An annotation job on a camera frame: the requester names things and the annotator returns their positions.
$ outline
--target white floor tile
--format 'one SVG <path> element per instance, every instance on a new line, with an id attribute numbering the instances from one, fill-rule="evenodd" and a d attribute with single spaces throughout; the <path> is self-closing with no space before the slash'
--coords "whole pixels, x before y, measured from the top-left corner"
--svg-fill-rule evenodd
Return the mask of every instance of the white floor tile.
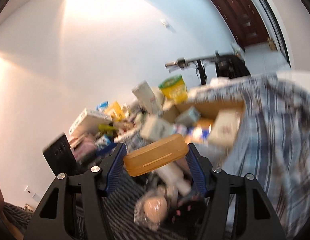
<path id="1" fill-rule="evenodd" d="M 244 59 L 252 75 L 274 73 L 289 67 L 282 53 L 271 51 L 267 42 L 245 47 Z"/>

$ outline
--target striped fabric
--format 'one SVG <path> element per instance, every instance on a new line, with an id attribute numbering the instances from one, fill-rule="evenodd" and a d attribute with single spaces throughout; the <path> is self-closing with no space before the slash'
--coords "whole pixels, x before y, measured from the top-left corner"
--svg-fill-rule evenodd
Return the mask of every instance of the striped fabric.
<path id="1" fill-rule="evenodd" d="M 226 161 L 222 168 L 234 175 L 256 176 L 287 239 L 292 239 L 310 215 L 310 95 L 275 76 L 262 76 L 202 92 L 195 101 L 236 99 L 246 102 L 245 129 L 230 153 L 237 161 L 231 166 Z M 139 131 L 124 143 L 128 152 L 147 144 Z M 116 191 L 105 200 L 115 238 L 186 239 L 181 232 L 169 228 L 160 227 L 153 232 L 134 224 L 134 205 L 143 194 L 144 190 L 124 171 Z M 225 239 L 230 236 L 234 204 L 231 196 Z M 86 239 L 80 210 L 77 215 L 81 239 Z"/>
<path id="2" fill-rule="evenodd" d="M 17 227 L 22 234 L 26 232 L 27 226 L 33 216 L 33 212 L 9 203 L 5 203 L 4 214 L 8 221 Z"/>
<path id="3" fill-rule="evenodd" d="M 243 80 L 197 95 L 197 101 L 244 99 L 247 105 L 245 152 L 232 174 L 252 173 L 263 187 L 292 239 L 310 216 L 310 94 L 276 76 Z M 228 231 L 235 209 L 230 201 Z"/>

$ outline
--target yellow and green package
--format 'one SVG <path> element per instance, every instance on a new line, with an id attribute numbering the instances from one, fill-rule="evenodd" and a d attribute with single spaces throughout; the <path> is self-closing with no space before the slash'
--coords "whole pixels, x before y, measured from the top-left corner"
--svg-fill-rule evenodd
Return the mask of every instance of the yellow and green package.
<path id="1" fill-rule="evenodd" d="M 104 113 L 109 114 L 113 121 L 120 121 L 125 118 L 125 114 L 117 101 L 109 105 L 108 108 L 104 110 Z"/>
<path id="2" fill-rule="evenodd" d="M 167 99 L 172 99 L 177 104 L 187 100 L 187 87 L 182 75 L 166 79 L 158 88 Z"/>

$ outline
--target metal screw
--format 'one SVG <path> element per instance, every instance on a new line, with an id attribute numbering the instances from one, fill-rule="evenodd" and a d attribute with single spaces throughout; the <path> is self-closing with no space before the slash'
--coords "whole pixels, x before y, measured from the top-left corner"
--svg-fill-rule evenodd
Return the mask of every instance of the metal screw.
<path id="1" fill-rule="evenodd" d="M 252 173 L 246 174 L 246 179 L 253 180 L 255 177 Z"/>
<path id="2" fill-rule="evenodd" d="M 64 177 L 66 177 L 65 173 L 60 173 L 57 175 L 57 179 L 63 179 Z"/>
<path id="3" fill-rule="evenodd" d="M 91 169 L 90 169 L 91 172 L 99 172 L 99 170 L 100 170 L 100 167 L 99 167 L 99 166 L 93 166 L 93 167 L 91 167 Z"/>
<path id="4" fill-rule="evenodd" d="M 220 167 L 213 167 L 213 172 L 220 173 L 222 169 Z"/>

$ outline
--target plastic bag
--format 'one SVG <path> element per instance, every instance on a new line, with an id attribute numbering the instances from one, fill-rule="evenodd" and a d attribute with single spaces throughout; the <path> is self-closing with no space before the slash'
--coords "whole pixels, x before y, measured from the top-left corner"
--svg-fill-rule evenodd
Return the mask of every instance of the plastic bag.
<path id="1" fill-rule="evenodd" d="M 177 189 L 170 186 L 169 195 L 167 195 L 167 188 L 159 186 L 158 189 L 152 189 L 136 202 L 134 211 L 136 225 L 157 231 L 160 223 L 165 220 L 168 214 L 171 200 L 174 199 L 174 206 L 177 202 Z"/>

